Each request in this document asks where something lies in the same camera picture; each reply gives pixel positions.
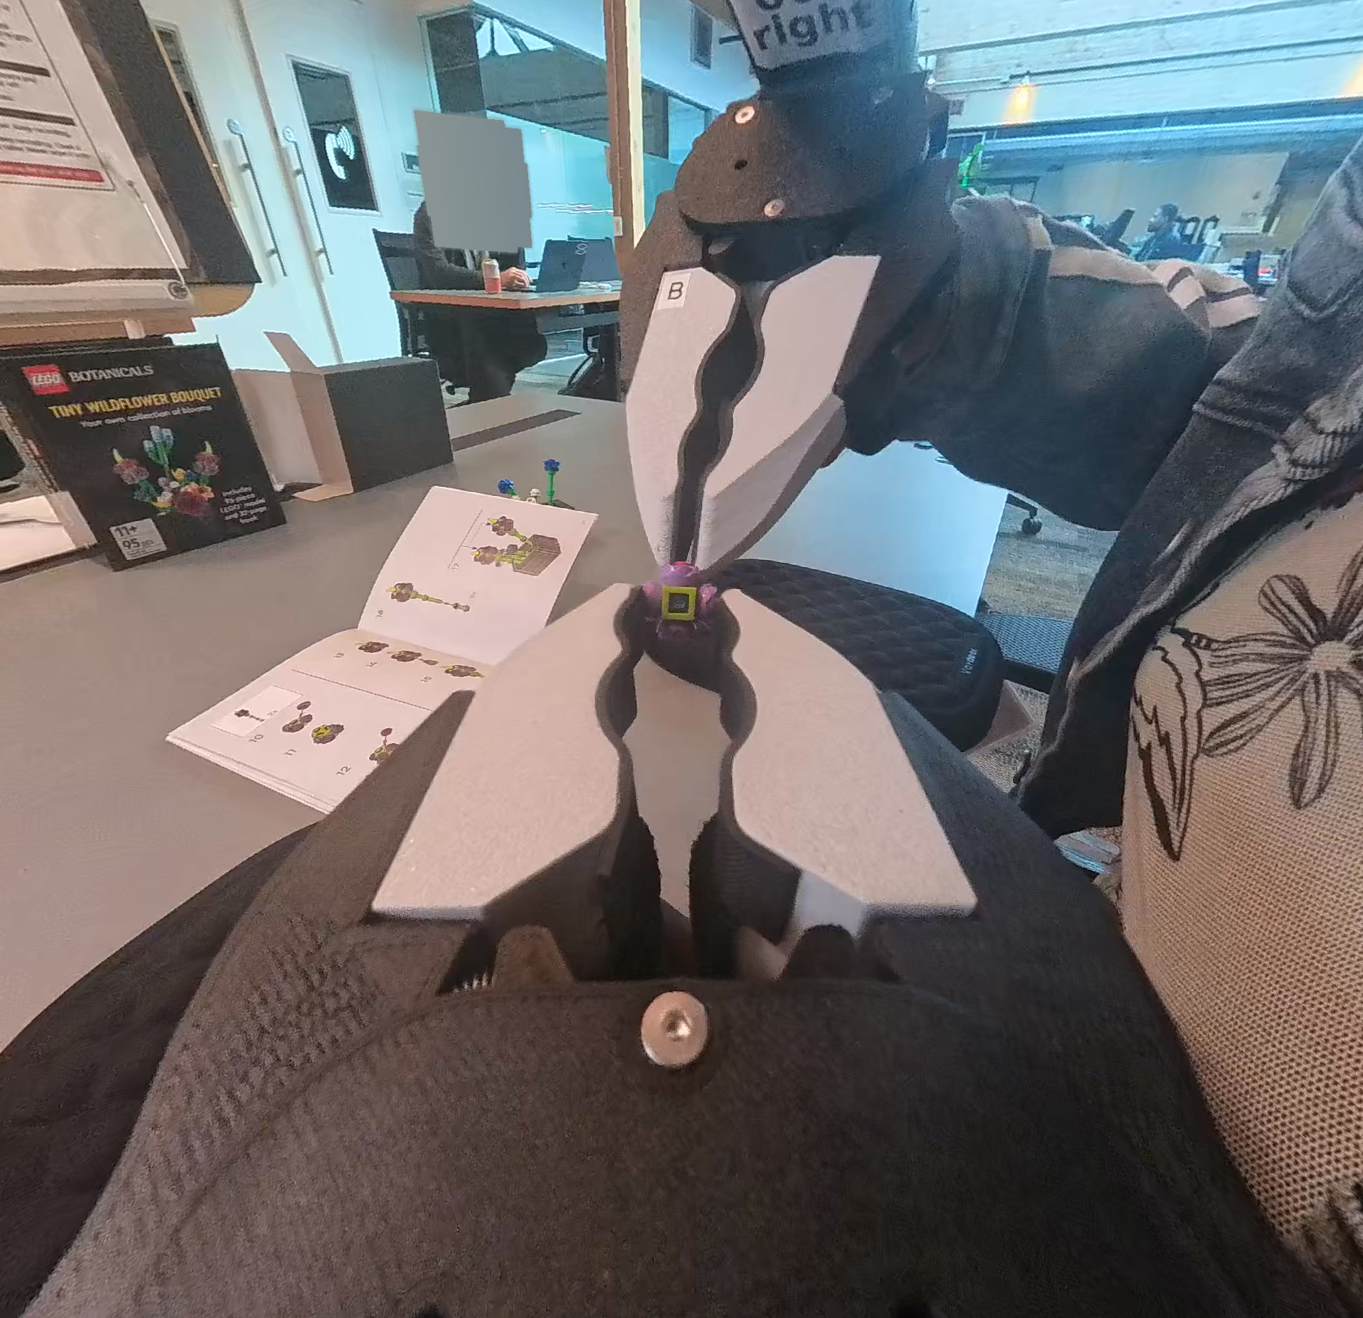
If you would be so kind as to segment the grey desk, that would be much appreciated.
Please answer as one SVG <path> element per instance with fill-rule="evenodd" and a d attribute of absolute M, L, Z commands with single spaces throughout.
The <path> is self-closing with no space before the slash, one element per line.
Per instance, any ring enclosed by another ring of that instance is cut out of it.
<path fill-rule="evenodd" d="M 373 581 L 435 485 L 544 482 L 598 513 L 555 618 L 656 575 L 620 405 L 518 394 L 454 412 L 454 463 L 289 525 L 147 568 L 96 560 L 5 583 L 5 1047 L 49 1004 L 242 860 L 317 815 L 166 744 L 278 663 L 358 626 Z M 821 472 L 770 536 L 796 564 L 974 615 L 1004 491 L 896 444 Z"/>

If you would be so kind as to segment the purple toy flower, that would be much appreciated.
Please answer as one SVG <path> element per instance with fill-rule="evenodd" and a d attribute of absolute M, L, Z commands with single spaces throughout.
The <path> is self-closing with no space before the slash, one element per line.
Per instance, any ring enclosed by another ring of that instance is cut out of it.
<path fill-rule="evenodd" d="M 652 630 L 647 639 L 650 659 L 686 684 L 714 691 L 718 674 L 718 639 L 714 618 L 720 590 L 686 560 L 669 562 L 656 581 L 641 588 L 645 618 Z"/>

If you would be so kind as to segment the black toy set box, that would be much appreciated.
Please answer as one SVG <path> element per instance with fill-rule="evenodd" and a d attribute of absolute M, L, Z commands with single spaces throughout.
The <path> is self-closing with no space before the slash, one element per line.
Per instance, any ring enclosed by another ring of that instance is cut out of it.
<path fill-rule="evenodd" d="M 218 341 L 3 360 L 5 412 L 115 571 L 287 523 Z"/>

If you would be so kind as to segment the black padded wrist rest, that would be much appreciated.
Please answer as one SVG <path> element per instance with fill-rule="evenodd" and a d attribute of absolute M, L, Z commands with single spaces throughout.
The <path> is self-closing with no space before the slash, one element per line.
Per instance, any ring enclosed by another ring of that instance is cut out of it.
<path fill-rule="evenodd" d="M 1006 659 L 980 620 L 862 579 L 776 560 L 738 560 L 714 585 L 738 590 L 826 643 L 879 691 L 907 701 L 961 751 L 997 723 Z"/>

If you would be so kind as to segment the wooden post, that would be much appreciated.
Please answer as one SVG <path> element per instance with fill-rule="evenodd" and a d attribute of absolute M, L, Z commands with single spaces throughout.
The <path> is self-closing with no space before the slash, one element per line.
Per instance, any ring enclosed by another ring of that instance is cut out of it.
<path fill-rule="evenodd" d="M 630 274 L 649 223 L 641 0 L 604 0 L 604 17 L 615 248 L 622 274 Z"/>

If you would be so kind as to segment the white instruction booklet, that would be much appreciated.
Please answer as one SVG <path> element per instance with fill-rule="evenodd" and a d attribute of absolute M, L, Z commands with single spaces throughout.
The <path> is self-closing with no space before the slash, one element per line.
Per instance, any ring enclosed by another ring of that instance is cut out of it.
<path fill-rule="evenodd" d="M 431 489 L 358 626 L 308 646 L 167 744 L 332 813 L 458 693 L 549 624 L 598 515 Z"/>

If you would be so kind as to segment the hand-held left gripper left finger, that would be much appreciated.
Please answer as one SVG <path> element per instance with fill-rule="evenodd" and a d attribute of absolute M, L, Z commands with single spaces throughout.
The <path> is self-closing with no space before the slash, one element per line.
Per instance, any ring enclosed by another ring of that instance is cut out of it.
<path fill-rule="evenodd" d="M 611 585 L 518 648 L 469 704 L 373 899 L 398 920 L 503 922 L 536 893 L 589 901 L 570 858 L 619 835 L 635 802 L 639 590 Z"/>

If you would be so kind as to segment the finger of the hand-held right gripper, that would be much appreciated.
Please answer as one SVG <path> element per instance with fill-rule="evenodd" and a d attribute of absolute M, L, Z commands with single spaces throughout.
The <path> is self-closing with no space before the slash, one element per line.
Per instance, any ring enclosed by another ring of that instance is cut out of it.
<path fill-rule="evenodd" d="M 879 255 L 836 255 L 768 293 L 759 373 L 701 495 L 694 560 L 705 573 L 759 543 L 843 440 L 836 386 L 879 268 Z"/>
<path fill-rule="evenodd" d="M 748 384 L 742 285 L 705 268 L 667 272 L 626 399 L 630 474 L 658 568 L 712 573 L 740 536 L 725 513 L 744 476 L 735 410 Z"/>

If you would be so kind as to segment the black mesh office chair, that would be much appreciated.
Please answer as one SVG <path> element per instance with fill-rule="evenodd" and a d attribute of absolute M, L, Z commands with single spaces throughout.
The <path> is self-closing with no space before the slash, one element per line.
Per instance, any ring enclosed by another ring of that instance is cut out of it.
<path fill-rule="evenodd" d="M 420 272 L 415 236 L 375 229 L 373 242 L 377 246 L 390 293 L 418 291 Z M 424 330 L 422 309 L 405 306 L 396 298 L 392 298 L 392 302 L 400 324 L 401 354 L 409 358 L 430 358 L 431 349 Z"/>

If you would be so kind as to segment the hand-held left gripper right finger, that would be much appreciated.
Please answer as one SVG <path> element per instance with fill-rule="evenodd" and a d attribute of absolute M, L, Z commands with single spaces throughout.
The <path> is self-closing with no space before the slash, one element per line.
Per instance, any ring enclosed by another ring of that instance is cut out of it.
<path fill-rule="evenodd" d="M 967 918 L 978 895 L 871 680 L 738 590 L 718 613 L 722 819 L 759 935 Z"/>

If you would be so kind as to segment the dark laptop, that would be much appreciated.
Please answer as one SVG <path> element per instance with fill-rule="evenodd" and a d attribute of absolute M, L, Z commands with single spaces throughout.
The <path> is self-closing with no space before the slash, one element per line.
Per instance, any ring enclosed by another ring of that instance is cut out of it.
<path fill-rule="evenodd" d="M 534 291 L 568 294 L 579 289 L 615 289 L 620 281 L 615 240 L 551 238 L 542 248 Z"/>

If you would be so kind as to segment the small open black box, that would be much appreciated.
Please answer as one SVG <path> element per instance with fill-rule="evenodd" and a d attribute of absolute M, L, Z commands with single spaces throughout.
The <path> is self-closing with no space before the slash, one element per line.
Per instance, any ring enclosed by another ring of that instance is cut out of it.
<path fill-rule="evenodd" d="M 317 366 L 293 336 L 269 334 L 282 371 L 233 382 L 276 487 L 325 502 L 454 459 L 445 382 L 430 358 Z"/>

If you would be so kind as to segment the person's right forearm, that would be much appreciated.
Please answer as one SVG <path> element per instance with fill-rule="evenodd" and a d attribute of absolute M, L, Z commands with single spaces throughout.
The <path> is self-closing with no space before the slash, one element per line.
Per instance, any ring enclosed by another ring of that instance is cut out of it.
<path fill-rule="evenodd" d="M 879 253 L 840 394 L 845 446 L 928 442 L 963 476 L 1119 532 L 1265 300 L 1141 264 L 1004 197 L 933 195 L 853 233 Z"/>

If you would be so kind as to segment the wooden table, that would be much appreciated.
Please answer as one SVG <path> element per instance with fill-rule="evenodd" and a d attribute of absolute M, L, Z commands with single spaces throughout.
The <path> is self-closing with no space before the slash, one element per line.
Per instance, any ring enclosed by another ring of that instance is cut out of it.
<path fill-rule="evenodd" d="M 620 285 L 577 287 L 570 293 L 540 291 L 452 291 L 452 289 L 396 289 L 390 298 L 396 306 L 422 309 L 474 309 L 506 315 L 529 311 L 547 330 L 613 326 L 620 321 Z"/>

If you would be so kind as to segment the framed sign stand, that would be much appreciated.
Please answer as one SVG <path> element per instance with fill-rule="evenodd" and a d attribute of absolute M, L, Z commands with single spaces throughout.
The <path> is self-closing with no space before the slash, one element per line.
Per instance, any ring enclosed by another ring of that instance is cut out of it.
<path fill-rule="evenodd" d="M 139 0 L 3 0 L 3 341 L 192 334 L 261 278 Z"/>

